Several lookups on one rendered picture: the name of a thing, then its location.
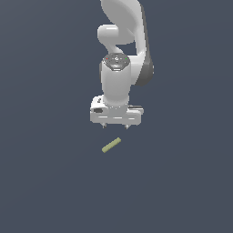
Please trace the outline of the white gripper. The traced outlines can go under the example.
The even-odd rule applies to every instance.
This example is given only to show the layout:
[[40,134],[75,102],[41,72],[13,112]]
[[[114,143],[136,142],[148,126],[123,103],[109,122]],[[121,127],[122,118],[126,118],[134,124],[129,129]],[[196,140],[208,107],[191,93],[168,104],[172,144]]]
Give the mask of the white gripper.
[[107,124],[120,124],[129,129],[130,125],[141,123],[143,113],[142,106],[110,106],[104,102],[104,96],[95,96],[90,107],[90,121],[101,124],[103,128]]

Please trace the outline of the olive green rectangular block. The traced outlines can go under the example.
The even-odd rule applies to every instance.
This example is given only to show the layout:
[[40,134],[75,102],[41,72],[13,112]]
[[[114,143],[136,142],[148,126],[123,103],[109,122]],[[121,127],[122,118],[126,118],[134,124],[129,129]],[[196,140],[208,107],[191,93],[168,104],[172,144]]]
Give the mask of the olive green rectangular block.
[[111,141],[110,143],[108,143],[106,146],[102,147],[102,152],[106,153],[109,149],[111,149],[112,147],[115,147],[120,142],[121,142],[121,138],[120,137],[114,139],[113,141]]

